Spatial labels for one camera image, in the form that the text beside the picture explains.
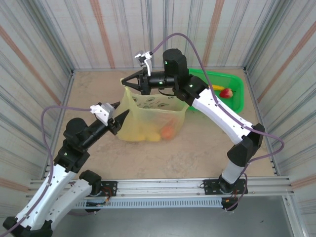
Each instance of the sandy floor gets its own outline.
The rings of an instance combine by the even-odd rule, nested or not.
[[[242,70],[221,70],[244,80]],[[98,102],[119,101],[124,93],[120,78],[132,72],[80,72],[76,73],[69,106],[89,108]],[[257,123],[248,88],[245,86],[245,105],[239,114]],[[66,111],[57,149],[61,147],[66,123],[74,117],[83,118],[91,124],[91,113]],[[208,117],[200,112],[187,111],[184,125],[172,141],[157,143],[128,143],[108,133],[94,144],[91,154],[81,171],[90,169],[103,179],[134,178],[195,178],[218,177],[226,167],[227,151],[232,147],[228,136]],[[257,156],[267,153],[265,146]],[[263,159],[252,164],[249,176],[273,175],[270,160]]]

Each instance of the corrugated wall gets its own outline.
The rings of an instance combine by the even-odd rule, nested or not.
[[[27,7],[17,0],[0,2],[0,223],[24,206],[30,180],[41,178],[46,149],[40,114],[61,103],[70,75]],[[58,115],[45,116],[48,139]]]
[[[277,0],[38,0],[76,69],[139,67],[133,56],[174,32],[189,36],[206,66],[242,66]],[[175,37],[154,56],[177,47],[198,66],[187,42]]]
[[[285,141],[278,170],[316,236],[316,1],[288,1],[279,15],[247,67],[267,131]]]

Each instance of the green plastic tray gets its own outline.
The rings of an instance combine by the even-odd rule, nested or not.
[[[207,79],[201,69],[189,69],[189,73],[201,78],[207,84]],[[221,98],[219,96],[220,91],[215,91],[215,94],[233,111],[240,113],[243,109],[243,83],[242,80],[234,75],[229,75],[225,73],[215,73],[207,71],[208,77],[214,85],[221,85],[225,88],[231,88],[234,92],[232,98]]]

